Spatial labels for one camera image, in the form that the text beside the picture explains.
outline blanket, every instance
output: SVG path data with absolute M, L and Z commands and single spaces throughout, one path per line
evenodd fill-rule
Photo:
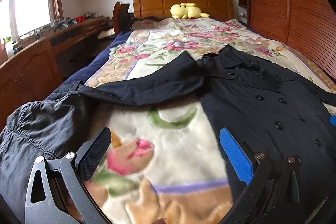
M 249 31 L 236 20 L 136 21 L 127 41 L 88 81 L 144 77 L 183 51 L 195 59 L 225 45 L 268 59 L 335 92 L 335 85 L 310 60 L 286 45 Z M 326 105 L 330 113 L 336 109 Z M 225 163 L 213 129 L 195 96 L 155 107 L 101 104 L 91 125 L 111 130 L 109 149 L 87 190 L 115 224 L 217 224 L 233 205 Z

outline black button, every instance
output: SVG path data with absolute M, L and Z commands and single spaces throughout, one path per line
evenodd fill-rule
M 282 97 L 279 99 L 279 101 L 282 102 L 283 104 L 286 104 L 286 103 L 287 103 L 286 99 L 285 99 L 285 98 L 282 98 Z
M 280 129 L 280 130 L 283 129 L 282 123 L 280 123 L 280 122 L 278 122 L 278 121 L 276 121 L 276 122 L 274 123 L 274 125 L 275 125 L 278 129 Z
M 264 97 L 264 96 L 261 96 L 261 95 L 257 95 L 256 98 L 257 98 L 258 100 L 262 100 L 262 101 L 265 100 L 265 97 Z
M 315 143 L 318 147 L 321 147 L 321 141 L 319 139 L 315 139 Z

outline red object on shelf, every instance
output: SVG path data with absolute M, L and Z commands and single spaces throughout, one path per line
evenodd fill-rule
M 75 17 L 74 20 L 76 20 L 79 23 L 82 23 L 85 19 L 85 16 Z

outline stuffed animal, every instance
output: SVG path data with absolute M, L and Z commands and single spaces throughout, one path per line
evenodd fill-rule
M 196 7 L 195 3 L 175 4 L 170 8 L 173 18 L 198 18 L 209 17 L 209 14 L 202 13 L 202 10 Z

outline black coat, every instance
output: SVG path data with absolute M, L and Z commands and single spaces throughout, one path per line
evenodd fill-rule
M 336 95 L 231 46 L 197 62 L 183 52 L 149 76 L 95 89 L 73 82 L 52 94 L 55 100 L 23 105 L 9 116 L 0 134 L 0 194 L 24 223 L 26 187 L 35 158 L 58 159 L 76 151 L 86 141 L 89 118 L 99 101 L 140 106 L 192 92 L 218 142 L 226 127 L 271 159 L 300 157 L 306 215 L 327 197 L 336 181 L 336 127 L 322 102 L 336 105 Z M 219 147 L 236 198 L 244 183 Z

